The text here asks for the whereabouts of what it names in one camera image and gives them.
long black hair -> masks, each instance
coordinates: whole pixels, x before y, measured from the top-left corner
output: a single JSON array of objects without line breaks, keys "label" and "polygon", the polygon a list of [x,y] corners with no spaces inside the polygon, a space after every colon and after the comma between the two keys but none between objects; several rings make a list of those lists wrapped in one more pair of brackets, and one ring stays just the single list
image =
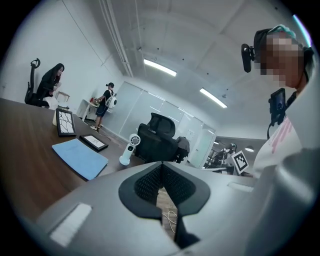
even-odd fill
[{"label": "long black hair", "polygon": [[44,76],[42,77],[42,80],[48,81],[51,83],[53,82],[58,83],[60,81],[60,76],[58,76],[57,73],[58,73],[58,70],[61,68],[63,68],[63,71],[65,71],[65,66],[62,63],[55,65],[47,73],[44,74]]}]

camera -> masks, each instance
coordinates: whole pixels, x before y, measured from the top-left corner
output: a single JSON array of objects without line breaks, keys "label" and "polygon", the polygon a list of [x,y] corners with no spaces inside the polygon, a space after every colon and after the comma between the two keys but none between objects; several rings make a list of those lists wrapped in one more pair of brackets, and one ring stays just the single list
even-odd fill
[{"label": "camera", "polygon": [[241,45],[241,56],[244,71],[249,73],[251,71],[251,61],[255,60],[254,48],[246,43],[243,43]]}]

black phone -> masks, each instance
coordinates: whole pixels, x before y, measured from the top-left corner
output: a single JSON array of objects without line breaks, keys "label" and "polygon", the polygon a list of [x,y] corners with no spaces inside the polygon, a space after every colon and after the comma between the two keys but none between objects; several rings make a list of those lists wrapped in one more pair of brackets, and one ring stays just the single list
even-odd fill
[{"label": "black phone", "polygon": [[286,113],[286,90],[280,88],[270,95],[268,100],[270,104],[271,125],[274,126],[277,122],[278,125],[282,123]]}]

picture frame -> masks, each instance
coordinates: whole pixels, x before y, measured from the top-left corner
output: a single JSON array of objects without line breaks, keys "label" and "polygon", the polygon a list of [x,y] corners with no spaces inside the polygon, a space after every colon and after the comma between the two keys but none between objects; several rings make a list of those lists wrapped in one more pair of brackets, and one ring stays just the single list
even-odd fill
[{"label": "picture frame", "polygon": [[74,115],[71,111],[57,108],[55,110],[55,117],[59,137],[77,135],[74,122]]},{"label": "picture frame", "polygon": [[88,144],[91,148],[93,148],[96,151],[101,151],[106,149],[109,144],[101,141],[101,139],[97,138],[95,135],[93,134],[85,134],[85,135],[80,135],[80,138],[86,143]]}]

white fan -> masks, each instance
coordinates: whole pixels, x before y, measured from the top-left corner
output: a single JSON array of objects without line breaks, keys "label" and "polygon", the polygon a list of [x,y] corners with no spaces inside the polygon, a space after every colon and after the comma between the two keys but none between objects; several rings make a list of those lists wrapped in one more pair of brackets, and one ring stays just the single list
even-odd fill
[{"label": "white fan", "polygon": [[122,165],[127,166],[130,164],[130,157],[132,155],[132,152],[134,151],[135,147],[140,144],[140,137],[133,133],[129,137],[128,145],[126,145],[125,150],[122,154],[122,156],[119,157],[119,161]]}]

